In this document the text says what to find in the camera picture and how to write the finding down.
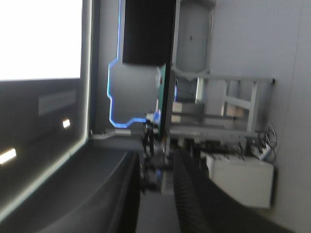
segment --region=blue led light strip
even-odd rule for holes
[[[120,52],[120,36],[121,36],[121,10],[122,10],[122,0],[119,1],[119,19],[118,19],[118,47],[117,47],[117,57],[109,63],[108,67],[108,82],[107,82],[107,96],[110,99],[110,109],[109,109],[109,121],[115,128],[127,128],[134,122],[145,123],[145,118],[132,118],[125,124],[116,123],[113,120],[112,109],[113,109],[113,97],[110,94],[110,69],[119,61]]]

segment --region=black panel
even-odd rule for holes
[[[170,62],[173,0],[127,0],[123,62],[161,66]]]

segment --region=white box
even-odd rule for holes
[[[210,179],[239,203],[256,208],[270,208],[274,167],[252,157],[237,155],[207,157]]]

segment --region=floor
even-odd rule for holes
[[[174,196],[147,192],[140,197],[136,233],[179,233]]]

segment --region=monitor screen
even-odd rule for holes
[[[83,0],[0,0],[0,81],[80,78]]]

